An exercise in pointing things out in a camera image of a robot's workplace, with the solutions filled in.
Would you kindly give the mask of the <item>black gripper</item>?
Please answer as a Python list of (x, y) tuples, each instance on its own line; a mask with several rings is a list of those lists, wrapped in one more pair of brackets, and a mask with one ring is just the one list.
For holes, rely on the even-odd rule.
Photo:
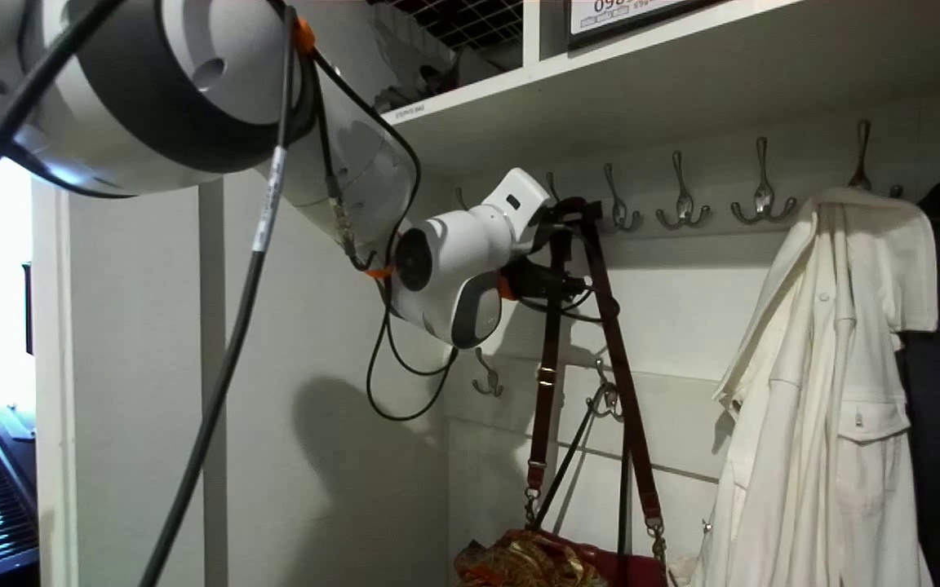
[(542, 208), (532, 218), (527, 252), (498, 272), (498, 294), (536, 309), (559, 302), (571, 316), (592, 294), (592, 277), (567, 272), (571, 242), (587, 242), (596, 231), (596, 218), (601, 206), (579, 194)]

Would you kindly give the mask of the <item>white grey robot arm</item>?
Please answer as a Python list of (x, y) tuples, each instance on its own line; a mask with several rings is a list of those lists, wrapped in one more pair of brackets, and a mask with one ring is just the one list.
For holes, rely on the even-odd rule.
[(419, 218), (413, 146), (328, 69), (297, 0), (0, 0), (2, 161), (94, 199), (257, 169), (393, 316), (458, 349), (510, 299), (587, 289), (532, 256), (559, 202), (518, 167)]

